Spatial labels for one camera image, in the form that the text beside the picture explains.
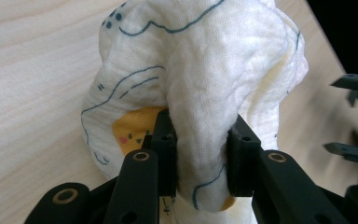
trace wood grain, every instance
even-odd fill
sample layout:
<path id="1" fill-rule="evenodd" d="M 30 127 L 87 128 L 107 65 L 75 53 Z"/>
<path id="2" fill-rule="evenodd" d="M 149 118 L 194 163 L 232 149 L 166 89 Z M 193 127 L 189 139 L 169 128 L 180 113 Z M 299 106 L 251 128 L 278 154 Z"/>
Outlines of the wood grain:
<path id="1" fill-rule="evenodd" d="M 101 66 L 98 30 L 123 1 L 0 0 L 0 223 L 23 223 L 40 198 L 65 182 L 90 189 L 105 179 L 82 138 L 80 107 Z M 343 194 L 358 165 L 322 144 L 348 142 L 358 106 L 329 85 L 344 74 L 306 2 L 278 6 L 306 38 L 310 71 L 282 103 L 279 145 L 315 182 Z"/>

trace yellow printed spot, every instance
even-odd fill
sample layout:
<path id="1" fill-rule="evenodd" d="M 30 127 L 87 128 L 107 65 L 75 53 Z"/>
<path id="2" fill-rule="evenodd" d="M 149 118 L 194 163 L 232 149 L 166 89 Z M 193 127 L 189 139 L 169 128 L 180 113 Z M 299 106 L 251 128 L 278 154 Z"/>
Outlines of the yellow printed spot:
<path id="1" fill-rule="evenodd" d="M 112 124 L 115 137 L 123 155 L 140 149 L 146 134 L 152 134 L 161 106 L 149 106 L 126 113 Z"/>
<path id="2" fill-rule="evenodd" d="M 227 210 L 229 207 L 231 207 L 233 204 L 235 203 L 235 198 L 232 196 L 228 196 L 228 198 L 226 198 L 225 203 L 223 203 L 222 208 L 220 209 L 220 211 L 225 211 Z"/>

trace cloth fold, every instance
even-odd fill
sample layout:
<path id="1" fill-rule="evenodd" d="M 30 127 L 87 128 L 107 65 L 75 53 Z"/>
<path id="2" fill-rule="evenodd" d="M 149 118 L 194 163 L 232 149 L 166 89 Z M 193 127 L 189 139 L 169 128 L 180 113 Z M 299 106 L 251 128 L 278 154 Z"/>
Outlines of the cloth fold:
<path id="1" fill-rule="evenodd" d="M 227 131 L 238 113 L 264 149 L 278 149 L 279 103 L 308 71 L 301 32 L 268 0 L 130 0 L 103 22 L 100 52 L 81 114 L 92 157 L 118 175 L 168 107 L 178 192 L 200 210 L 194 222 L 201 211 L 226 216 L 219 211 L 238 207 L 226 176 Z"/>

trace round metal ring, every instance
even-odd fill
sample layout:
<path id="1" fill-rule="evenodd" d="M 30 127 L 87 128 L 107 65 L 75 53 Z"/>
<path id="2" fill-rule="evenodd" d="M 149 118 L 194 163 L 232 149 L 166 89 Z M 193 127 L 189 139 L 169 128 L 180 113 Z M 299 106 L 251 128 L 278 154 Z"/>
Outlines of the round metal ring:
<path id="1" fill-rule="evenodd" d="M 134 154 L 134 155 L 132 156 L 132 158 L 133 158 L 135 161 L 147 161 L 147 160 L 149 160 L 150 155 L 149 155 L 149 153 L 147 153 L 147 152 L 138 152 L 138 153 Z"/>
<path id="2" fill-rule="evenodd" d="M 276 153 L 276 152 L 271 152 L 268 154 L 268 157 L 270 160 L 272 161 L 276 161 L 276 162 L 286 162 L 286 157 L 284 157 L 283 155 Z"/>
<path id="3" fill-rule="evenodd" d="M 53 202 L 55 204 L 67 204 L 73 201 L 77 197 L 77 189 L 62 189 L 58 191 L 53 197 Z"/>

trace wooden table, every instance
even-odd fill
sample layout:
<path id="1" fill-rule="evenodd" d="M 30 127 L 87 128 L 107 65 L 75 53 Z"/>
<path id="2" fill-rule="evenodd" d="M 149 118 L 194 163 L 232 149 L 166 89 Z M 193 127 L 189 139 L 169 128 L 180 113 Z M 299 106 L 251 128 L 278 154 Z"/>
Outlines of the wooden table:
<path id="1" fill-rule="evenodd" d="M 0 223 L 23 223 L 65 182 L 90 189 L 105 179 L 82 138 L 83 96 L 102 62 L 98 31 L 121 0 L 0 1 Z M 322 144 L 348 142 L 358 106 L 329 85 L 344 71 L 305 1 L 278 6 L 306 38 L 310 71 L 282 103 L 279 145 L 316 184 L 343 194 L 358 165 Z"/>

